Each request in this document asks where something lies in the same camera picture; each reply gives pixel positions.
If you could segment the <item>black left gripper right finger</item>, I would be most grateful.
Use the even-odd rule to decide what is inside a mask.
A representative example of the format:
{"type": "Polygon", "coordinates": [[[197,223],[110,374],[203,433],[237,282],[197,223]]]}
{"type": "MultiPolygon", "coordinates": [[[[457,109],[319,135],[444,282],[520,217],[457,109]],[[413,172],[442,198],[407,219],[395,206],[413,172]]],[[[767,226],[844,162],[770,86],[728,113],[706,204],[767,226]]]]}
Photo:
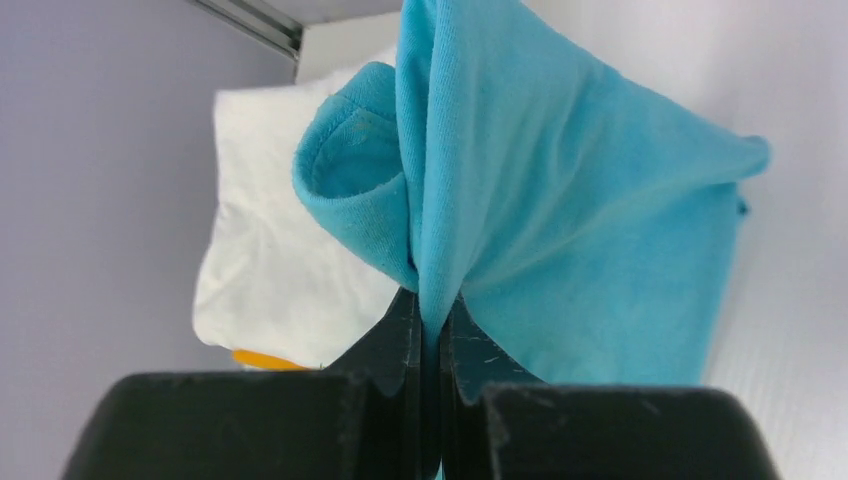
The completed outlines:
{"type": "Polygon", "coordinates": [[[440,334],[448,479],[775,479],[747,410],[710,388],[557,385],[521,367],[462,302],[440,334]]]}

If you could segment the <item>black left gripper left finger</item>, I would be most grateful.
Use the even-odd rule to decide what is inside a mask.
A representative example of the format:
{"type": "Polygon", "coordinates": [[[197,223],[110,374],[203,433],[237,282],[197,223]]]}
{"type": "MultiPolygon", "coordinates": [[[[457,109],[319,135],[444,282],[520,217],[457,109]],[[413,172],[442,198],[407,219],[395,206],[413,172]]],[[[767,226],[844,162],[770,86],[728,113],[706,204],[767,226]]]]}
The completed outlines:
{"type": "Polygon", "coordinates": [[[421,321],[397,292],[316,371],[155,372],[116,382],[67,479],[419,479],[421,321]]]}

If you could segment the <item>turquoise t-shirt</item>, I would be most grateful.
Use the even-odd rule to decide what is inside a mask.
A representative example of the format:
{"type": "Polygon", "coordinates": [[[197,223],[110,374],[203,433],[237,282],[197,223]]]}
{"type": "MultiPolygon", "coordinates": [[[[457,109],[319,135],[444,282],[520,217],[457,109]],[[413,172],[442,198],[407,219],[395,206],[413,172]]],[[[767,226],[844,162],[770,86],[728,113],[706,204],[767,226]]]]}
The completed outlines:
{"type": "Polygon", "coordinates": [[[294,190],[351,252],[549,382],[701,375],[769,150],[622,76],[518,1],[408,1],[394,65],[319,108],[294,190]]]}

